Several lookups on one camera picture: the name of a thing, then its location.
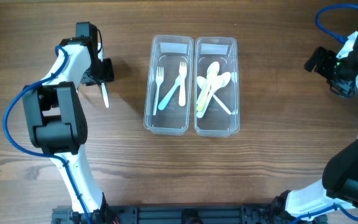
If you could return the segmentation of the white plastic spoon slim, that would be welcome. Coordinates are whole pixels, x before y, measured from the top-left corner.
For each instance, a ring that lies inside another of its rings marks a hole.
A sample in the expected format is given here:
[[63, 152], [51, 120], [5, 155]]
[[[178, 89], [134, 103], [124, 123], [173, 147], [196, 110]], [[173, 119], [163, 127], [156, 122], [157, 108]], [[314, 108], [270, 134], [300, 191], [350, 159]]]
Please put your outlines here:
[[200, 87], [201, 90], [203, 90], [206, 87], [207, 80], [205, 77], [197, 76], [196, 78], [197, 85]]

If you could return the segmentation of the yellow plastic fork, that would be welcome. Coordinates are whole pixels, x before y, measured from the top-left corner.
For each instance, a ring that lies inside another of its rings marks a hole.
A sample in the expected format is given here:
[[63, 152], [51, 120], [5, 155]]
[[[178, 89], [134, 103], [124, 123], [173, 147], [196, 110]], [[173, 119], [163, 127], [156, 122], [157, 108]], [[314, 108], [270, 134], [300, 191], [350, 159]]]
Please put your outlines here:
[[186, 62], [180, 62], [179, 74], [180, 74], [180, 93], [179, 93], [178, 104], [180, 106], [185, 106], [185, 104], [186, 104], [185, 77], [186, 77], [186, 74], [187, 74], [187, 64], [186, 64]]

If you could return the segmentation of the yellow plastic spoon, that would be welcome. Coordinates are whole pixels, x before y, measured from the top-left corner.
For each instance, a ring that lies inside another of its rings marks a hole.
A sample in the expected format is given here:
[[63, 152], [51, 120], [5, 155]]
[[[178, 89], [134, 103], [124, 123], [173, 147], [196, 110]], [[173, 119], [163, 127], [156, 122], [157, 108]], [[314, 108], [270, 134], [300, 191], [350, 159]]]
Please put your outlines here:
[[206, 97], [210, 89], [210, 81], [217, 77], [219, 72], [219, 62], [213, 62], [207, 69], [206, 86], [202, 87], [201, 93], [197, 99], [196, 110], [202, 111], [205, 106]]

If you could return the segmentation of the white fork thick handle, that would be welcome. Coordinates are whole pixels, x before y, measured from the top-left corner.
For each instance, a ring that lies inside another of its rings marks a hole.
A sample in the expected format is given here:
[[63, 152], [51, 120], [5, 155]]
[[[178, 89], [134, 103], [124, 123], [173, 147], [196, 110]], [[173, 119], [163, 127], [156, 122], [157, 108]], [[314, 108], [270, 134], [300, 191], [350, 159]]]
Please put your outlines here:
[[180, 86], [180, 83], [181, 83], [181, 76], [179, 75], [175, 79], [175, 83], [173, 84], [171, 89], [168, 91], [168, 93], [163, 97], [161, 102], [158, 104], [158, 109], [159, 110], [164, 110], [166, 108], [166, 106], [168, 105], [168, 103], [169, 103], [170, 99], [172, 98], [174, 92]]

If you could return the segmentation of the white plastic fork large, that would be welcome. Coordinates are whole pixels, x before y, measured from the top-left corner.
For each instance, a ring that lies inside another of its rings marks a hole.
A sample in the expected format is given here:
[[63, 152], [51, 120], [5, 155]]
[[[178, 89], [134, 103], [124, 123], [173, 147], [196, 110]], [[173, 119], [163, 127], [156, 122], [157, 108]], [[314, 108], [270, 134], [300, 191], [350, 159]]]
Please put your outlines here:
[[105, 82], [102, 82], [102, 84], [101, 84], [101, 91], [102, 91], [102, 96], [103, 96], [105, 107], [109, 108], [109, 97], [108, 97], [108, 91], [107, 91]]

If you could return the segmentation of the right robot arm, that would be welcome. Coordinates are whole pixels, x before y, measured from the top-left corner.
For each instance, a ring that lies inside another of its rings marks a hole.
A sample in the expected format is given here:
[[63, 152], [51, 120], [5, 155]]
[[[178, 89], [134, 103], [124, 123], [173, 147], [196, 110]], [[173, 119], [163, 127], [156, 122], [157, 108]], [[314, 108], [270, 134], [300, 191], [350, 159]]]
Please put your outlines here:
[[[339, 52], [317, 48], [305, 70], [324, 77], [338, 95], [358, 96], [358, 30], [347, 37]], [[350, 213], [353, 209], [358, 209], [358, 131], [348, 146], [328, 160], [321, 179], [275, 197], [269, 215], [271, 220], [300, 223], [340, 211], [358, 222]]]

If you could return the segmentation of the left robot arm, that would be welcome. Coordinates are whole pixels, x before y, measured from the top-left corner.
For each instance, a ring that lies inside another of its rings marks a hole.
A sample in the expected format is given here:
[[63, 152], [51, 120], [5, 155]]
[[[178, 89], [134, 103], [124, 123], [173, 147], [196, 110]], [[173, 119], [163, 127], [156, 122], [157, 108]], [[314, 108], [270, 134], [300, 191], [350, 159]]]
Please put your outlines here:
[[114, 81], [111, 59], [104, 58], [99, 29], [76, 23], [75, 36], [55, 48], [57, 60], [38, 84], [24, 88], [22, 101], [30, 141], [58, 168], [71, 197], [66, 223], [119, 223], [97, 185], [86, 158], [88, 125], [78, 87]]

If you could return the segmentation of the white plastic spoon thick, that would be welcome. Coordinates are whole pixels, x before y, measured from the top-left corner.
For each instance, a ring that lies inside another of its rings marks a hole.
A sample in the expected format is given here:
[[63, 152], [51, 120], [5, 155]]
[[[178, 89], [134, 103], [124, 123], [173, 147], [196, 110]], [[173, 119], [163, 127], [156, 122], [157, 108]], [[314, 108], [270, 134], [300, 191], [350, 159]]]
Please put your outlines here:
[[215, 94], [215, 92], [221, 88], [223, 83], [223, 79], [221, 75], [218, 75], [217, 77], [211, 79], [208, 82], [208, 95], [206, 97], [206, 99], [204, 100], [204, 102], [202, 103], [200, 101], [200, 105], [203, 106], [203, 109], [201, 111], [197, 112], [197, 118], [202, 118], [206, 112], [206, 109], [209, 105], [209, 102], [211, 101], [213, 95]]

